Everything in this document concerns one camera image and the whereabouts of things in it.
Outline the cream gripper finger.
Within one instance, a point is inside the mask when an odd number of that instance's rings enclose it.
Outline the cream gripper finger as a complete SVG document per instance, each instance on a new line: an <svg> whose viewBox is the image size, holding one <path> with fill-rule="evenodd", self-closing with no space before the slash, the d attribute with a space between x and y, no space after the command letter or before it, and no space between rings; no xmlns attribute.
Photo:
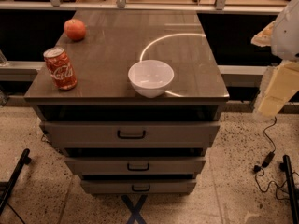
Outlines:
<svg viewBox="0 0 299 224"><path fill-rule="evenodd" d="M257 112L273 118L299 91L299 62L281 62L267 74L261 86L262 100Z"/></svg>
<svg viewBox="0 0 299 224"><path fill-rule="evenodd" d="M251 39L251 43L259 47L270 46L273 27L274 22L272 21Z"/></svg>

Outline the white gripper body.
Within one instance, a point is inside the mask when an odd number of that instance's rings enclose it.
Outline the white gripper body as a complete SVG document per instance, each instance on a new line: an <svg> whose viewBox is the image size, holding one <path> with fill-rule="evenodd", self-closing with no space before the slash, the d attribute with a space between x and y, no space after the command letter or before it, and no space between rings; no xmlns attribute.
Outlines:
<svg viewBox="0 0 299 224"><path fill-rule="evenodd" d="M282 60L299 60L299 0L291 0L275 19L271 50Z"/></svg>

